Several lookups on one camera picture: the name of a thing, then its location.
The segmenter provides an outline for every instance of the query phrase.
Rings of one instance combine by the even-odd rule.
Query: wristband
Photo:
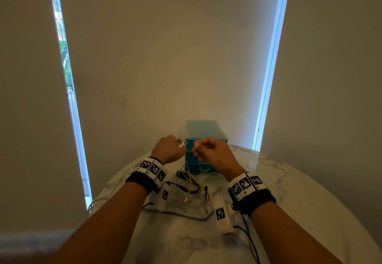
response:
[[[149,194],[162,186],[167,173],[167,169],[159,160],[147,157],[137,165],[125,182],[136,182]]]
[[[276,199],[255,172],[239,175],[230,182],[228,193],[232,199],[232,209],[251,217],[252,212],[266,202],[276,203]]]

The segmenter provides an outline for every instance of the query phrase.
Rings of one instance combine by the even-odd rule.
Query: marble veining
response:
[[[230,146],[238,162],[256,171],[278,204],[343,263],[379,263],[382,254],[356,217],[331,193],[302,172],[257,151]],[[126,171],[146,155],[127,165],[98,196],[94,213],[129,175]],[[179,169],[184,159],[173,163]],[[264,248],[249,222],[261,263],[269,263]],[[215,217],[206,221],[142,211],[124,263],[253,263],[248,239],[238,231],[223,236]]]

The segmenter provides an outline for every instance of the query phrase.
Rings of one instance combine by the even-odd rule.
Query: round table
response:
[[[288,164],[257,151],[230,145],[237,161],[256,171],[280,207],[343,263],[382,263],[378,246],[356,217],[330,192]],[[125,182],[131,167],[117,173],[95,200],[92,215]],[[184,158],[172,163],[180,169]],[[251,237],[262,264],[269,263],[259,238],[249,223]],[[224,236],[215,217],[198,222],[143,210],[124,259],[125,263],[255,263],[244,233]]]

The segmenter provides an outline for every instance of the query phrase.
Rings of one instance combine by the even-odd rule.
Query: forearm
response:
[[[341,263],[273,202],[255,209],[251,220],[272,264]]]
[[[146,190],[127,182],[68,239],[51,263],[120,264],[146,199]]]

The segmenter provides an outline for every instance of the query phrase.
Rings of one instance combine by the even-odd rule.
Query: transparent lid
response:
[[[187,120],[186,139],[198,140],[206,137],[228,140],[216,120]]]

